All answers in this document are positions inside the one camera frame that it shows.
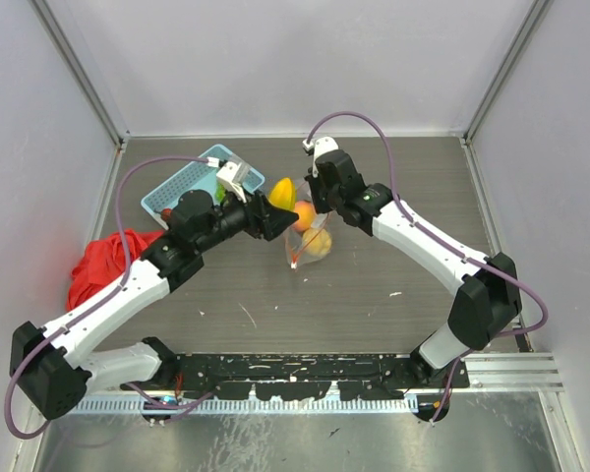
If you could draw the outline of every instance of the blue plastic basket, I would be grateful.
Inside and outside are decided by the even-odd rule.
[[[219,160],[228,160],[235,155],[223,145],[215,145],[201,154],[200,157],[217,157]],[[166,223],[159,217],[159,214],[166,208],[175,208],[179,198],[189,190],[205,190],[216,200],[218,182],[216,173],[218,169],[209,167],[202,162],[191,162],[169,179],[150,191],[141,201],[142,207],[164,228]],[[265,176],[253,167],[247,174],[243,187],[247,192],[254,193],[265,182]]]

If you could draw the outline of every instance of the red cloth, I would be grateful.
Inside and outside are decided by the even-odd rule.
[[[131,262],[163,231],[137,233],[133,229],[125,230]],[[86,253],[79,264],[72,269],[72,285],[68,290],[68,311],[77,308],[92,295],[113,282],[125,271],[125,255],[122,251],[120,234],[113,233],[106,239],[92,241],[86,247]]]

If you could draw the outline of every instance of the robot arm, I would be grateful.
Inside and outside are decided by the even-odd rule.
[[[334,139],[304,142],[304,149],[313,155],[306,180],[317,212],[335,210],[348,225],[407,254],[454,295],[447,322],[411,353],[412,370],[418,379],[431,377],[470,349],[485,348],[520,313],[517,287],[467,263],[469,258],[485,261],[516,277],[515,264],[508,256],[500,253],[489,258],[465,247],[400,201],[413,219],[409,221],[391,190],[383,184],[366,185],[352,158]],[[449,251],[427,231],[465,258]]]
[[[231,159],[218,171],[227,189],[215,206],[204,191],[184,194],[168,218],[169,229],[131,265],[130,277],[111,299],[56,337],[27,366],[18,379],[43,416],[63,416],[87,394],[126,382],[168,384],[179,371],[177,356],[156,338],[134,346],[92,353],[111,332],[140,310],[176,290],[203,266],[202,254],[245,231],[256,239],[272,240],[297,220],[297,214],[272,206],[265,195],[246,193],[242,182],[249,171]],[[77,309],[41,328],[27,322],[13,334],[11,375],[35,346],[118,290],[119,277]]]

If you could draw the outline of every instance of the white wall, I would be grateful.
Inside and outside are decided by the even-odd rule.
[[[16,445],[2,419],[11,334],[64,311],[112,158],[29,3],[0,0],[0,471]]]
[[[143,136],[465,131],[531,0],[49,3]]]
[[[590,461],[590,0],[554,3],[475,148],[520,276],[551,309],[534,341],[555,352]]]

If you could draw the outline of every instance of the metal floor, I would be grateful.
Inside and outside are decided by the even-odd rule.
[[[459,392],[434,428],[410,413],[192,414],[164,428],[149,428],[136,414],[67,416],[48,429],[33,470],[551,472],[560,466],[537,393]]]
[[[388,184],[378,139],[339,139],[368,183]],[[131,140],[119,178],[147,157],[199,155],[221,143],[266,177],[302,177],[310,157],[298,139]],[[400,194],[459,241],[489,253],[465,155],[458,139],[392,139]],[[183,164],[158,163],[133,177],[122,200],[126,227],[158,229],[140,199]],[[108,212],[102,236],[116,230]],[[330,224],[328,257],[293,271],[281,239],[239,235],[205,255],[206,266],[183,287],[115,331],[100,349],[158,336],[185,352],[408,353],[447,318],[452,297],[420,266],[385,243]],[[512,338],[492,350],[515,351]]]

